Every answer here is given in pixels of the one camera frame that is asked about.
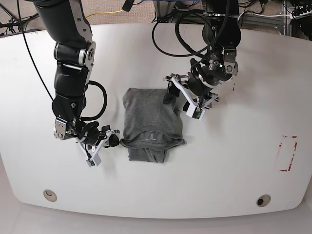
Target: black cable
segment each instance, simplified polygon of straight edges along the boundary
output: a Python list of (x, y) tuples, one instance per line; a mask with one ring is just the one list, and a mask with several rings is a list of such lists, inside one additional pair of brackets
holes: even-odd
[[(176, 35), (178, 41), (181, 43), (181, 45), (182, 45), (188, 52), (190, 52), (190, 53), (194, 53), (195, 50), (193, 50), (193, 49), (182, 39), (182, 37), (181, 37), (181, 35), (180, 35), (180, 32), (179, 32), (179, 26), (180, 26), (181, 22), (184, 20), (185, 17), (187, 17), (188, 15), (195, 15), (196, 17), (201, 18), (202, 20), (204, 20), (204, 21), (209, 25), (211, 31), (213, 32), (213, 29), (212, 29), (212, 27), (210, 26), (210, 24), (208, 23), (208, 21), (207, 21), (205, 18), (203, 18), (202, 16), (198, 15), (198, 13), (203, 13), (203, 11), (202, 11), (202, 10), (190, 10), (190, 11), (188, 11), (188, 12), (182, 14), (182, 15), (178, 18), (178, 20), (176, 21), (176, 23), (175, 23), (175, 35)], [(203, 58), (205, 55), (198, 54), (197, 56), (200, 57), (200, 58)]]
[(25, 32), (26, 32), (28, 23), (29, 23), (30, 21), (32, 21), (32, 20), (38, 18), (38, 17), (39, 17), (39, 14), (36, 13), (36, 14), (34, 14), (33, 16), (31, 16), (29, 19), (26, 19), (26, 20), (25, 20), (25, 29), (24, 29)]
[[(172, 13), (169, 13), (167, 15), (165, 15), (164, 17), (162, 17), (162, 19), (164, 19), (165, 17), (168, 17), (168, 16), (171, 16)], [(221, 36), (221, 34), (223, 33), (223, 30), (226, 26), (226, 23), (228, 21), (228, 18), (230, 16), (230, 0), (227, 0), (226, 1), (226, 11), (225, 11), (225, 17), (224, 17), (224, 20), (223, 20), (223, 23), (220, 27), (220, 30), (219, 32), (217, 33), (216, 37), (203, 49), (195, 52), (195, 53), (190, 53), (188, 55), (174, 55), (174, 54), (170, 54), (170, 53), (167, 53), (165, 51), (163, 51), (162, 49), (160, 49), (158, 47), (158, 45), (156, 44), (156, 41), (155, 41), (155, 37), (154, 37), (154, 34), (155, 34), (155, 29), (157, 27), (157, 25), (161, 22), (161, 20), (159, 22), (157, 22), (152, 30), (152, 40), (153, 40), (153, 44), (154, 46), (156, 47), (157, 50), (159, 50), (160, 52), (162, 52), (163, 54), (165, 55), (168, 55), (168, 56), (172, 56), (172, 57), (177, 57), (177, 58), (185, 58), (185, 57), (190, 57), (190, 56), (194, 56), (194, 55), (198, 55), (200, 54), (201, 52), (203, 52), (204, 50), (207, 50), (210, 46), (214, 45), (215, 42), (219, 39), (219, 37)]]
[(21, 19), (24, 20), (24, 19), (26, 19), (26, 18), (31, 18), (31, 17), (38, 16), (38, 15), (39, 15), (38, 13), (35, 13), (35, 14), (32, 15), (32, 16), (26, 16), (26, 17), (23, 17), (23, 18), (21, 18)]
[(155, 23), (156, 22), (157, 15), (156, 15), (156, 11), (154, 11), (154, 12), (155, 12), (155, 17), (154, 17), (154, 19), (152, 20), (151, 23)]
[(20, 17), (20, 3), (19, 3), (19, 0), (16, 0), (16, 2), (17, 2), (17, 7), (18, 7), (18, 14), (19, 14), (20, 27), (21, 27), (21, 31), (22, 31), (22, 33), (23, 33), (23, 38), (24, 38), (24, 42), (25, 42), (25, 45), (26, 45), (28, 54), (29, 54), (29, 56), (30, 56), (31, 61), (33, 62), (33, 65), (34, 65), (34, 67), (35, 67), (35, 70), (37, 71), (37, 74), (38, 74), (38, 76), (39, 76), (39, 78), (40, 78), (40, 80), (41, 80), (41, 82), (42, 82), (42, 84), (43, 84), (45, 90), (47, 91), (47, 93), (48, 93), (50, 99), (53, 101), (53, 97), (51, 96), (51, 94), (50, 94), (50, 92), (49, 92), (47, 86), (45, 85), (45, 83), (44, 83), (44, 81), (43, 81), (43, 79), (42, 79), (42, 77), (41, 77), (41, 75), (40, 75), (40, 73), (39, 73), (39, 71), (38, 71), (38, 68), (37, 68), (37, 66), (36, 66), (36, 64), (35, 64), (35, 62), (34, 62), (34, 59), (33, 59), (32, 55), (31, 55), (31, 53), (30, 53), (30, 50), (29, 50), (29, 47), (28, 47), (28, 44), (27, 44), (27, 40), (26, 40), (26, 37), (25, 37), (25, 32), (24, 32), (24, 30), (23, 30), (23, 23), (22, 23), (22, 20), (21, 20), (21, 17)]
[(284, 1), (283, 1), (283, 0), (282, 0), (282, 4), (283, 4), (284, 8), (286, 9), (286, 11), (287, 11), (288, 13), (290, 13), (290, 14), (292, 15), (292, 17), (294, 18), (293, 11), (292, 11), (292, 12), (290, 12), (290, 11), (287, 9), (287, 7), (285, 6), (285, 4), (284, 4)]
[(191, 7), (191, 6), (195, 6), (196, 4), (198, 4), (199, 1), (193, 1), (193, 3), (192, 3), (191, 5), (185, 5), (182, 1), (179, 1), (179, 3), (180, 3), (182, 6), (184, 6), (184, 7), (186, 7), (186, 8), (189, 8), (189, 7)]
[(0, 8), (9, 15), (9, 17), (11, 17), (12, 19), (14, 19), (15, 21), (18, 21), (12, 14), (11, 12), (9, 12), (1, 3), (0, 3)]
[(14, 28), (9, 28), (9, 31), (11, 31), (12, 33), (16, 33)]
[(87, 144), (84, 144), (84, 149), (86, 150), (86, 154), (88, 156), (89, 159), (91, 159), (91, 154), (89, 153), (89, 151), (87, 150)]
[(140, 1), (140, 2), (138, 2), (138, 3), (134, 3), (133, 6), (134, 6), (134, 5), (139, 5), (139, 4), (141, 4), (142, 2), (144, 2), (144, 1)]
[(244, 2), (244, 3), (239, 3), (238, 6), (246, 9), (246, 8), (254, 5), (256, 1), (257, 0), (251, 0), (251, 1)]
[(254, 14), (261, 15), (261, 14), (264, 12), (264, 4), (261, 3), (261, 0), (259, 0), (259, 3), (260, 3), (260, 5), (261, 5), (261, 11), (260, 11), (260, 12), (255, 12), (255, 11), (244, 11), (242, 17), (240, 18), (240, 20), (243, 19), (244, 15), (245, 15), (246, 13), (254, 13)]
[(212, 54), (212, 51), (209, 51), (207, 52), (207, 54), (205, 54), (205, 57), (202, 58), (202, 60), (194, 63), (192, 66), (191, 66), (191, 73), (194, 74), (193, 72), (193, 68), (196, 67), (198, 64), (200, 64), (201, 62), (204, 62), (207, 58), (209, 58), (209, 56)]
[(89, 81), (88, 85), (94, 85), (94, 86), (97, 86), (98, 88), (100, 88), (100, 90), (103, 92), (104, 103), (103, 103), (101, 111), (96, 116), (94, 116), (94, 117), (81, 117), (80, 118), (81, 121), (93, 121), (93, 120), (99, 119), (104, 114), (106, 107), (107, 107), (107, 93), (106, 93), (106, 90), (104, 89), (104, 87), (100, 83), (97, 83), (96, 81), (93, 81), (93, 80)]

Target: yellow cable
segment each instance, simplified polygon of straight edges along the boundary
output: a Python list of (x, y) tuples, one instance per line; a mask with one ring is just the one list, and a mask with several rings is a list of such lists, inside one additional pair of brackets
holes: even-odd
[(123, 10), (120, 11), (109, 11), (109, 12), (97, 12), (97, 13), (93, 13), (88, 15), (86, 18), (90, 17), (90, 16), (94, 16), (94, 15), (104, 15), (104, 14), (113, 14), (113, 13), (119, 13), (122, 12)]

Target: white bracket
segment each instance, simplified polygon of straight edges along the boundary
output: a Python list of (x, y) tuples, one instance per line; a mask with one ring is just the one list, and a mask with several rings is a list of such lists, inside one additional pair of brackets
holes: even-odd
[(116, 134), (115, 131), (111, 131), (111, 130), (108, 130), (105, 133), (106, 133), (107, 138), (104, 139), (104, 140), (101, 140), (101, 142), (99, 143), (98, 146), (92, 146), (92, 149), (91, 149), (92, 153), (89, 153), (91, 155), (91, 158), (88, 157), (87, 152), (86, 152), (86, 150), (84, 148), (84, 144), (79, 143), (80, 149), (86, 155), (86, 162), (89, 165), (89, 167), (98, 166), (102, 162), (100, 157), (99, 157), (99, 155), (98, 155), (98, 153), (99, 153), (99, 151), (100, 151), (100, 149), (102, 147), (105, 147), (105, 146), (109, 145), (109, 141), (108, 140), (111, 137), (111, 135)]
[(175, 85), (176, 88), (178, 88), (182, 94), (185, 96), (186, 100), (189, 102), (190, 106), (186, 112), (186, 115), (188, 117), (191, 117), (191, 118), (195, 118), (195, 119), (198, 119), (198, 120), (202, 120), (204, 115), (205, 115), (205, 108), (208, 106), (214, 101), (214, 100), (217, 100), (218, 101), (218, 95), (217, 94), (212, 94), (211, 95), (211, 99), (209, 99), (206, 103), (204, 103), (201, 107), (198, 107), (198, 103), (194, 102), (190, 93), (189, 93), (189, 90), (184, 88), (183, 85), (181, 85), (178, 81), (178, 79), (176, 77), (172, 77), (171, 78), (171, 81), (172, 83)]

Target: metal stand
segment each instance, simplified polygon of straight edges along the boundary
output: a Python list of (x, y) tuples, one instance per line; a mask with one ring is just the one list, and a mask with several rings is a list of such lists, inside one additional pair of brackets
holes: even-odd
[(7, 13), (7, 14), (9, 15), (9, 17), (13, 18), (15, 21), (18, 21), (18, 20), (15, 18), (15, 16), (13, 16), (12, 13), (11, 13), (8, 9), (6, 9), (1, 3), (0, 3), (0, 8), (1, 8), (5, 13)]
[(175, 1), (153, 1), (157, 17), (163, 17), (171, 13), (176, 2)]
[[(167, 14), (169, 14), (174, 5), (175, 5), (175, 1), (153, 1), (154, 2), (154, 7), (155, 7), (155, 11), (156, 11), (156, 16), (157, 17), (163, 17)], [(287, 9), (292, 12), (292, 10), (294, 9), (294, 7), (288, 7), (289, 5), (291, 5), (287, 0), (283, 0), (284, 5), (287, 7)], [(281, 3), (281, 11), (280, 14), (289, 14), (289, 12), (285, 9), (284, 5)], [(244, 16), (244, 22), (247, 24), (256, 24), (256, 25), (263, 25), (263, 26), (267, 26), (267, 27), (272, 27), (272, 28), (276, 28), (280, 34), (285, 35), (285, 36), (293, 36), (293, 25), (291, 24), (292, 19), (289, 17), (263, 17), (263, 16), (256, 16), (256, 15), (245, 15)]]

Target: silver screw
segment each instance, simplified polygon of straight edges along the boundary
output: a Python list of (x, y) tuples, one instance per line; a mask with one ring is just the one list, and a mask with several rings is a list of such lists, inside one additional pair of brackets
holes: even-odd
[(75, 125), (76, 125), (76, 118), (74, 117), (74, 119), (73, 119), (73, 126), (75, 127)]
[(228, 72), (232, 72), (232, 71), (233, 71), (233, 67), (232, 67), (231, 65), (229, 65), (229, 66), (227, 66), (226, 70), (227, 70)]
[(88, 54), (88, 59), (91, 60), (93, 58), (94, 55), (94, 49), (92, 48)]

